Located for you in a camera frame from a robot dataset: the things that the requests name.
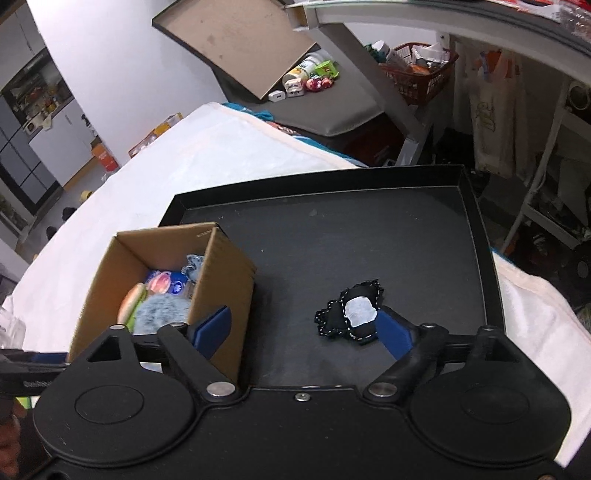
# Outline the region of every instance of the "bottle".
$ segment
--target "bottle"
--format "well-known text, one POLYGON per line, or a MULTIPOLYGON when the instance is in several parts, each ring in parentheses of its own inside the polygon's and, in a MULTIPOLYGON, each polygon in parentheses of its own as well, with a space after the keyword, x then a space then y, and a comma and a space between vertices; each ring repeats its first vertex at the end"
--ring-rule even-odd
POLYGON ((302 79, 304 83, 307 82, 314 72, 314 69, 326 60, 333 60, 326 50, 318 50, 314 53, 308 53, 306 58, 304 58, 297 67, 291 69, 283 76, 283 86, 285 86, 285 83, 288 80, 302 79))

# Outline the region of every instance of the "red basket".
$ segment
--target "red basket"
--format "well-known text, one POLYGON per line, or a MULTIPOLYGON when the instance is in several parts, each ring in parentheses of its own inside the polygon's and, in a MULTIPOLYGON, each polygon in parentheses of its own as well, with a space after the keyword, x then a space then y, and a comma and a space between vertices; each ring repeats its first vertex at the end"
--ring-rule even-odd
MULTIPOLYGON (((428 43, 405 43, 396 47, 394 50, 406 63, 412 65, 414 63, 413 47, 415 46, 429 47, 430 45, 428 43)), ((443 90, 443 87, 445 87, 449 81, 449 77, 452 75, 453 64, 459 58, 456 52, 448 49, 445 49, 445 51, 450 53, 449 61, 442 68, 428 75, 401 72, 386 63, 380 63, 379 66, 396 84, 398 91, 409 105, 425 105, 443 90)))

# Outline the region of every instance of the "refrigerator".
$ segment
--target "refrigerator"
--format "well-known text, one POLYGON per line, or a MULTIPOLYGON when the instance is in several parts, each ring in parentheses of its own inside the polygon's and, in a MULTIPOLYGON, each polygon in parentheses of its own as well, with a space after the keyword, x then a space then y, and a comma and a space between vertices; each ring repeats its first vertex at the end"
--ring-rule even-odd
POLYGON ((29 146, 28 133, 23 130, 2 96, 0 96, 0 179, 32 215, 37 213, 59 186, 54 176, 29 146))

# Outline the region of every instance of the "metal shelf frame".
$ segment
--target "metal shelf frame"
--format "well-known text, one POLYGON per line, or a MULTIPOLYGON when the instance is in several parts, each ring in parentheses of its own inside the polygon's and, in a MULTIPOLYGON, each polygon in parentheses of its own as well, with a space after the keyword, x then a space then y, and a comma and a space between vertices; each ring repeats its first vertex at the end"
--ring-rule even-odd
POLYGON ((418 161, 437 102, 414 111, 346 22, 425 28, 508 48, 591 85, 591 45, 551 20, 485 0, 312 0, 286 5, 291 26, 328 51, 406 139, 396 166, 418 161))
POLYGON ((581 244, 579 239, 564 230, 560 225, 555 223, 550 218, 535 210, 530 205, 535 194, 544 183, 546 168, 548 167, 548 162, 550 161, 550 157, 552 155, 552 151, 554 150, 554 145, 556 144, 556 139, 560 129, 562 127, 568 128, 580 137, 591 141, 591 125, 580 119, 578 116, 573 115, 565 108, 566 97, 571 81, 572 80, 568 76, 565 75, 563 77, 562 87, 558 96, 558 102, 556 103, 556 109, 554 110, 554 119, 552 121, 552 126, 550 127, 550 133, 548 134, 548 138, 546 140, 544 152, 542 153, 540 163, 535 172, 530 188, 525 194, 519 214, 517 215, 517 218, 513 222, 513 225, 511 226, 505 241, 503 242, 501 253, 505 252, 525 217, 540 225, 570 249, 575 249, 581 244))

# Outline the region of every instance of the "white patch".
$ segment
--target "white patch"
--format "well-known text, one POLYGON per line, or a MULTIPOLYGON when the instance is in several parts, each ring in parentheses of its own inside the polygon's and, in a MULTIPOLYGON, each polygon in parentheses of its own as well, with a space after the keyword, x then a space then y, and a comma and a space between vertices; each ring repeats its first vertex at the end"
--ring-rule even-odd
POLYGON ((146 370, 151 370, 152 372, 162 373, 162 364, 156 364, 153 362, 140 362, 139 363, 142 367, 146 370))
POLYGON ((377 310, 367 297, 355 297, 345 304, 345 316, 353 328, 371 322, 377 315, 377 310))

